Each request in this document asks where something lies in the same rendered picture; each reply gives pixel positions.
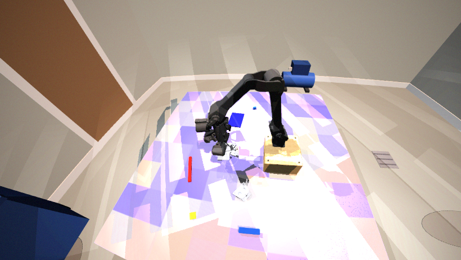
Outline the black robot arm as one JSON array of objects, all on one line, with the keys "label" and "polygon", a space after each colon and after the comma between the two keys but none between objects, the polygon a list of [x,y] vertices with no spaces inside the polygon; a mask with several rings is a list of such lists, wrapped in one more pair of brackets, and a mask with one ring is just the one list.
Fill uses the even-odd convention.
[{"label": "black robot arm", "polygon": [[196,132],[205,132],[203,138],[205,143],[210,143],[212,140],[216,142],[213,133],[223,133],[226,130],[225,124],[229,123],[229,118],[226,116],[228,110],[249,90],[254,89],[269,92],[272,120],[268,122],[272,144],[275,147],[285,147],[285,141],[289,138],[282,124],[281,96],[284,87],[285,82],[276,69],[245,74],[223,99],[215,101],[210,106],[207,118],[195,119]]}]

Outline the blue flat plate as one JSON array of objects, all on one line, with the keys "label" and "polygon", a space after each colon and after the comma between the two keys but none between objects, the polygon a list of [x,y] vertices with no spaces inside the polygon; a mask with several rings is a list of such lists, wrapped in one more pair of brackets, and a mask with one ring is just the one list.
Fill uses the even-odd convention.
[{"label": "blue flat plate", "polygon": [[241,113],[232,113],[230,116],[229,123],[231,127],[241,127],[244,114]]}]

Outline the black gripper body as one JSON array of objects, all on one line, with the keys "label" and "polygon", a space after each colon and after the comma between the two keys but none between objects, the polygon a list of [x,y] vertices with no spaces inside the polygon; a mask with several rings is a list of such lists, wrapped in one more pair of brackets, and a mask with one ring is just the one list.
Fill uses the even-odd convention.
[{"label": "black gripper body", "polygon": [[213,135],[216,138],[217,144],[214,145],[212,148],[212,155],[215,156],[224,156],[225,155],[225,143],[227,141],[228,133],[227,130],[231,131],[231,125],[230,124],[225,124],[226,130],[223,133],[213,133]]}]

